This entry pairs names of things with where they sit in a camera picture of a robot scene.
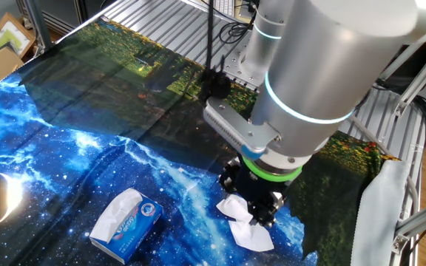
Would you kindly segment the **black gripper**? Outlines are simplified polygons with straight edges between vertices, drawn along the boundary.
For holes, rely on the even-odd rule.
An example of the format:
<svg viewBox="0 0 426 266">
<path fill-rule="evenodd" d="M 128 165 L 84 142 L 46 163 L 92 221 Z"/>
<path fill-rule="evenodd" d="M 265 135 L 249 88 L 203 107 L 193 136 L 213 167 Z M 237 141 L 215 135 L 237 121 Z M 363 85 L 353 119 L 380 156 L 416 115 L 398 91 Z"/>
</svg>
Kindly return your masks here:
<svg viewBox="0 0 426 266">
<path fill-rule="evenodd" d="M 250 225 L 271 228 L 277 221 L 275 214 L 284 206 L 291 181 L 272 182 L 255 174 L 235 157 L 225 164 L 218 177 L 221 188 L 228 194 L 238 193 L 248 202 L 253 216 Z"/>
</svg>

